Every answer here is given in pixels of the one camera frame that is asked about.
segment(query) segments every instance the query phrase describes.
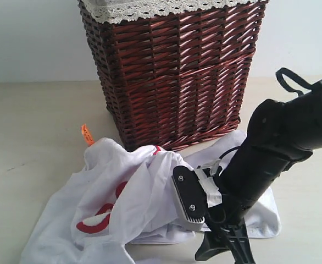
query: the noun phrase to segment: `table surface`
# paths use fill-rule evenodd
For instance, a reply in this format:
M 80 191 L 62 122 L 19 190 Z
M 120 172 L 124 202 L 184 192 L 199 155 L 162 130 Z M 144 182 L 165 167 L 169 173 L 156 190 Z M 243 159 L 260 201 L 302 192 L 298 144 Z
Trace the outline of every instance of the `table surface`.
M 266 98 L 294 97 L 273 78 L 250 78 L 239 128 L 246 129 L 253 110 Z M 50 196 L 83 167 L 86 144 L 80 125 L 84 123 L 95 139 L 120 142 L 98 82 L 0 84 L 0 264 L 19 262 Z M 276 238 L 251 240 L 257 263 L 322 263 L 322 150 L 284 173 L 273 190 L 283 229 Z M 162 263 L 191 264 L 201 242 L 199 234 L 178 245 L 127 249 L 136 260 L 157 257 Z M 233 262 L 227 252 L 203 263 Z

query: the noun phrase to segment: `white wall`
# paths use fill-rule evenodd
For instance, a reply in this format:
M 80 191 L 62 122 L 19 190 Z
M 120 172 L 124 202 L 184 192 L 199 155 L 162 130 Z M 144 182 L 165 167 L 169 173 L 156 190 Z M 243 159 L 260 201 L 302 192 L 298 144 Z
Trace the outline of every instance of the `white wall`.
M 252 76 L 322 74 L 322 1 L 271 0 Z M 77 0 L 0 0 L 0 82 L 96 80 Z

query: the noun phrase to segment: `orange tag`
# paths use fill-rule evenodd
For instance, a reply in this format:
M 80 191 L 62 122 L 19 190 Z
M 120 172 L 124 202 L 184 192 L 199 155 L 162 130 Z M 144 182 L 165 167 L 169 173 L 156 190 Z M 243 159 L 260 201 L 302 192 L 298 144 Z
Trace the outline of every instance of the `orange tag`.
M 82 130 L 82 135 L 85 139 L 85 141 L 87 142 L 88 146 L 91 146 L 95 143 L 93 137 L 90 134 L 90 131 L 88 129 L 88 127 L 86 126 L 86 124 L 82 125 L 81 127 Z

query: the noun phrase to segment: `white lace liner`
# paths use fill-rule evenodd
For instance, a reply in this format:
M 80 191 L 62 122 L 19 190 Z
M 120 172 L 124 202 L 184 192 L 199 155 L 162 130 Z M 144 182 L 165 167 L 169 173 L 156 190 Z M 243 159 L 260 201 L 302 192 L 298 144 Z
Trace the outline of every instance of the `white lace liner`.
M 234 7 L 237 4 L 263 0 L 82 0 L 86 9 L 99 23 L 120 23 L 155 15 L 180 14 L 185 11 Z

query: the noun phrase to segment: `brown wicker basket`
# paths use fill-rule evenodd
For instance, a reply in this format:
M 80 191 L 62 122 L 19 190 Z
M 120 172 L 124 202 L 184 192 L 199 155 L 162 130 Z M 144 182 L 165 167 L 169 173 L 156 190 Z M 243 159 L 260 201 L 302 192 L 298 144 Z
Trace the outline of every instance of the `brown wicker basket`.
M 96 22 L 79 2 L 107 109 L 128 151 L 179 150 L 237 128 L 267 2 L 120 24 Z

